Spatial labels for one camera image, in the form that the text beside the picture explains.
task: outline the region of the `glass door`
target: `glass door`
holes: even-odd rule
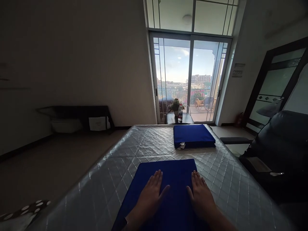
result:
[[[282,97],[284,101],[288,99],[286,88],[290,86],[291,78],[295,77],[294,72],[305,50],[306,48],[301,48],[275,56],[268,54],[265,56],[264,60],[269,60],[269,63],[266,64],[264,74],[259,74],[257,78],[254,87],[256,94],[252,93],[244,114],[247,118],[244,120],[245,128],[248,131],[257,134],[269,122],[269,117],[257,113],[259,109]]]
[[[213,123],[231,39],[150,33],[158,123],[175,98],[195,123]]]
[[[213,123],[220,96],[229,39],[192,36],[189,106],[194,122]]]

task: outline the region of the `blue towel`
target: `blue towel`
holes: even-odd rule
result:
[[[157,170],[163,171],[160,193],[166,185],[170,189],[153,218],[148,220],[140,230],[210,230],[207,223],[198,219],[191,205],[186,186],[192,189],[193,170],[197,170],[194,159],[168,160],[141,163],[126,193],[112,230],[134,208],[142,189],[151,175]]]
[[[176,125],[173,127],[174,147],[185,142],[185,148],[215,147],[215,139],[203,125]]]

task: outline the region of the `balcony railing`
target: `balcony railing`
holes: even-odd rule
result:
[[[190,104],[195,105],[196,98],[199,100],[204,100],[205,97],[210,96],[210,89],[191,89],[190,91]],[[179,101],[187,105],[187,89],[175,89],[175,88],[160,88],[158,86],[158,98],[175,99],[178,98]]]

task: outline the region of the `fire extinguisher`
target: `fire extinguisher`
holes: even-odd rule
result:
[[[236,116],[234,126],[235,126],[235,127],[241,127],[242,119],[243,119],[243,112],[241,112],[240,114],[238,114],[238,115]]]

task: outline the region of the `bed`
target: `bed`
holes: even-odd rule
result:
[[[140,163],[195,159],[222,213],[239,230],[293,230],[213,131],[216,148],[174,148],[173,125],[135,125],[27,230],[110,230]]]

